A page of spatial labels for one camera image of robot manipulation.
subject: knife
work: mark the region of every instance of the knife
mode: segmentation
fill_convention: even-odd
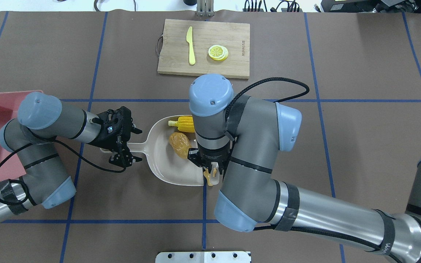
[[[189,27],[186,34],[186,42],[189,43],[189,64],[196,64],[196,58],[194,58],[194,48],[193,48],[193,27]]]

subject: wooden cutting board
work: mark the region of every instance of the wooden cutting board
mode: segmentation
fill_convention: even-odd
[[[188,28],[193,27],[193,47],[196,63],[188,63]],[[212,45],[228,49],[225,61],[215,61],[207,55]],[[218,73],[227,78],[249,78],[249,24],[166,19],[163,46],[157,72],[160,74],[200,76]]]

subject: yellow corn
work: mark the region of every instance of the yellow corn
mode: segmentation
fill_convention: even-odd
[[[192,116],[181,116],[178,121],[168,121],[168,126],[178,127],[183,133],[194,133],[194,122]]]

